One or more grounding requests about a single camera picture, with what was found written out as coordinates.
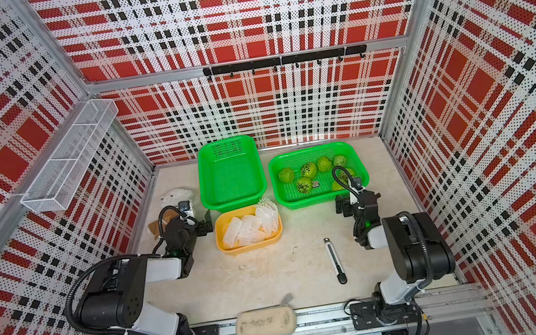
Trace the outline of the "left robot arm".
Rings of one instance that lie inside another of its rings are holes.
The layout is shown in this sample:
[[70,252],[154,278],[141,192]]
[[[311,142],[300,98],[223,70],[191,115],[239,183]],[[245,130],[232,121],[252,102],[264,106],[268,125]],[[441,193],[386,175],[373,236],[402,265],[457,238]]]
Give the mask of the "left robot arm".
[[189,201],[166,206],[159,239],[150,254],[118,255],[80,274],[66,296],[64,316],[88,335],[219,335],[216,324],[193,328],[184,314],[167,312],[145,299],[146,287],[190,276],[199,237],[213,231],[211,215],[197,219]]

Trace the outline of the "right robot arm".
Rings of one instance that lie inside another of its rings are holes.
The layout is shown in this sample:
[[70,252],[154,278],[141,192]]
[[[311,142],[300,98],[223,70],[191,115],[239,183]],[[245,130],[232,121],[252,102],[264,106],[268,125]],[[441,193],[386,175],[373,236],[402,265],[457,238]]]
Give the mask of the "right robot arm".
[[416,311],[415,297],[432,282],[455,271],[455,256],[426,212],[380,217],[381,195],[366,189],[347,168],[335,166],[335,184],[349,195],[335,198],[336,213],[353,218],[353,239],[365,249],[387,247],[394,272],[376,284],[372,325],[394,325]]

